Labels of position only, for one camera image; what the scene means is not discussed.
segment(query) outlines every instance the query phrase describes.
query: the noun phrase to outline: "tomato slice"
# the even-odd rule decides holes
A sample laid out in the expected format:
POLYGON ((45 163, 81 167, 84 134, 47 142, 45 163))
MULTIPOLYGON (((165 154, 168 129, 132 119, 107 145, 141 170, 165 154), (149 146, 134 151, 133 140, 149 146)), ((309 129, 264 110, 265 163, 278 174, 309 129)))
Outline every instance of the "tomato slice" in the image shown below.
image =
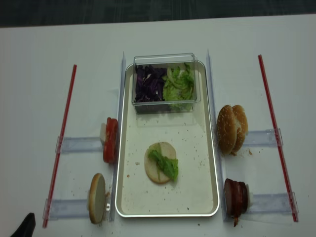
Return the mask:
POLYGON ((106 136, 103 148, 103 161, 106 163, 114 163, 117 158, 116 140, 118 121, 115 118, 108 118, 105 130, 106 136))

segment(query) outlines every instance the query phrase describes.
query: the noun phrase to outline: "white tray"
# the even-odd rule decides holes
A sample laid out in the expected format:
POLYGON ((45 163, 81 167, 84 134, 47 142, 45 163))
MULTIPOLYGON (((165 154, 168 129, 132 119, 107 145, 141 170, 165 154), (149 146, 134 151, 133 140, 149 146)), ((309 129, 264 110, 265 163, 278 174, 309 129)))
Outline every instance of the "white tray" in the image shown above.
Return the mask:
POLYGON ((123 217, 212 216, 219 208, 206 73, 198 63, 201 101, 191 113, 137 115, 131 103, 133 66, 125 73, 116 209, 123 217), (153 183, 146 175, 144 154, 156 142, 176 150, 175 183, 153 183))

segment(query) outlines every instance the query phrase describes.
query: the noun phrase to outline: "sliced tomato stack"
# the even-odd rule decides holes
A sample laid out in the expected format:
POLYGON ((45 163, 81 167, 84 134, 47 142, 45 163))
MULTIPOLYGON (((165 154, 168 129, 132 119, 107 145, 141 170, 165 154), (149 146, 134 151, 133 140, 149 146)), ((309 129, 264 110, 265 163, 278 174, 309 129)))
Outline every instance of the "sliced tomato stack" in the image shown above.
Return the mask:
POLYGON ((248 190, 244 182, 231 179, 225 180, 224 185, 227 214, 234 218, 234 227, 238 224, 238 217, 248 208, 248 190))
POLYGON ((105 131, 105 143, 103 148, 103 161, 106 163, 114 163, 116 161, 117 132, 118 121, 115 118, 108 118, 105 131))

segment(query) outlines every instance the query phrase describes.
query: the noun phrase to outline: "shredded red cabbage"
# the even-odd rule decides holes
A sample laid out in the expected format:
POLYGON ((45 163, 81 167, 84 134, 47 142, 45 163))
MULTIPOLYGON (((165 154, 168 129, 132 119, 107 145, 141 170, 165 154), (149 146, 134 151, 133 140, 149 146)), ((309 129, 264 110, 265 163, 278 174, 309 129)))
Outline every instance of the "shredded red cabbage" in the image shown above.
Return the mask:
POLYGON ((162 90, 166 68, 154 68, 152 65, 135 66, 137 74, 135 102, 163 101, 162 90))

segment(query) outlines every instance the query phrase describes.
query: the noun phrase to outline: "red stick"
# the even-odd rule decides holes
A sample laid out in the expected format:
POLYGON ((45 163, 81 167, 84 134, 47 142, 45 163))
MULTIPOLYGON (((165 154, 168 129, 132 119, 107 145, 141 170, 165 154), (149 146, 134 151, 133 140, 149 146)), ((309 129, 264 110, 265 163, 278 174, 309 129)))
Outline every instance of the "red stick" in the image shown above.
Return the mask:
MULTIPOLYGON (((265 90, 266 90, 266 95, 267 95, 267 100, 268 100, 268 104, 269 104, 269 109, 270 109, 270 114, 271 114, 273 128, 275 129, 275 131, 277 131, 278 130, 277 120, 276 120, 275 112, 274 112, 273 106, 272 106, 272 99, 271 99, 271 96, 270 96, 270 91, 269 91, 269 86, 268 86, 265 66, 263 65, 262 56, 258 55, 258 59, 259 59, 259 64, 260 64, 263 84, 264 84, 265 90)), ((276 133, 276 140, 279 141, 279 134, 278 133, 276 133)), ((292 213, 293 221, 294 222, 298 222, 297 210, 296 210, 296 206, 294 204, 292 188, 291 188, 290 179, 289 179, 288 173, 287 173, 287 168, 286 168, 286 164, 285 164, 285 158, 284 158, 282 146, 278 146, 277 149, 278 149, 278 153, 279 153, 279 156, 280 156, 281 165, 282 165, 282 169, 283 169, 283 175, 284 175, 284 179, 285 179, 286 190, 288 192, 288 197, 289 197, 290 205, 291 205, 292 212, 293 212, 292 213)))
MULTIPOLYGON (((75 64, 73 67, 73 74, 71 76, 71 81, 70 81, 70 85, 69 85, 69 92, 68 92, 68 98, 67 98, 65 112, 64 112, 63 124, 61 126, 61 131, 60 131, 60 135, 59 135, 60 139, 63 139, 64 134, 65 134, 67 116, 68 116, 68 111, 69 111, 69 106, 70 106, 70 99, 71 99, 71 94, 73 92, 74 83, 75 83, 76 70, 77 70, 77 65, 75 64)), ((51 201, 52 201, 53 193, 54 193, 54 186, 55 186, 55 180, 56 180, 56 175, 57 175, 59 158, 60 158, 60 153, 57 153, 56 158, 55 158, 53 174, 52 174, 51 181, 50 181, 48 200, 47 200, 46 208, 45 208, 46 213, 45 213, 44 221, 43 221, 43 228, 46 228, 47 223, 48 223, 48 217, 49 217, 49 211, 50 211, 49 209, 50 209, 50 205, 51 205, 51 201)))

